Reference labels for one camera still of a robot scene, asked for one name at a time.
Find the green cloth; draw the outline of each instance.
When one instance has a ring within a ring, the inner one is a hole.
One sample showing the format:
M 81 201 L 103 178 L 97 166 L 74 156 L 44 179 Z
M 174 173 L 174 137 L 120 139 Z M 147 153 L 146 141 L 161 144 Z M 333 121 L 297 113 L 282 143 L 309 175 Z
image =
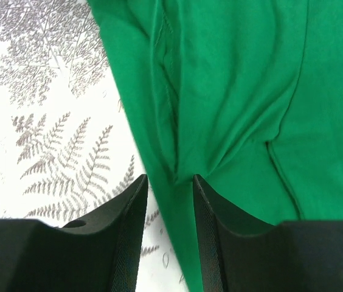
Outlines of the green cloth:
M 271 224 L 343 219 L 343 0 L 88 1 L 190 291 L 196 173 Z

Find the green shirt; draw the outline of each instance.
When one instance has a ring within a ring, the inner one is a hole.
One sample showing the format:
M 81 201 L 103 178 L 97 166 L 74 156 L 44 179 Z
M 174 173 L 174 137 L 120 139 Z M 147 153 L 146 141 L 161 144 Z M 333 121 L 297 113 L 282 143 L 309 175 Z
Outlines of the green shirt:
M 343 0 L 88 2 L 190 291 L 194 174 L 268 223 L 343 219 Z

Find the black object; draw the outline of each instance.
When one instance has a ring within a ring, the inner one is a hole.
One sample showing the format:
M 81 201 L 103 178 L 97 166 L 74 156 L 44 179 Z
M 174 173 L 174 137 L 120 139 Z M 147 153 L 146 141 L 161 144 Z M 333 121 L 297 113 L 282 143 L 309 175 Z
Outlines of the black object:
M 205 292 L 343 292 L 343 221 L 271 226 L 199 175 L 193 201 Z
M 147 176 L 63 228 L 0 220 L 0 292 L 135 291 Z

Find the folded fabric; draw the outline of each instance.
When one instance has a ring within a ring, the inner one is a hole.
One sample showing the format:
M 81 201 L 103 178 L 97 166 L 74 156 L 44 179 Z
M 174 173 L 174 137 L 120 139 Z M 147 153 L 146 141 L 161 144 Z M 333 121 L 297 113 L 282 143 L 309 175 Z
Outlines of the folded fabric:
M 190 291 L 196 173 L 271 224 L 343 219 L 343 0 L 88 2 Z

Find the patterned tablecloth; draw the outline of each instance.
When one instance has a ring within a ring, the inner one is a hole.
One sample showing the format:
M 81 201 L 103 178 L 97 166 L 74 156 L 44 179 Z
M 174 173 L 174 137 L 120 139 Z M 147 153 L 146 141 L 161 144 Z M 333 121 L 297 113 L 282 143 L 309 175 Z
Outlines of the patterned tablecloth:
M 144 172 L 87 3 L 0 0 L 0 218 L 62 226 Z M 187 291 L 147 214 L 137 291 Z

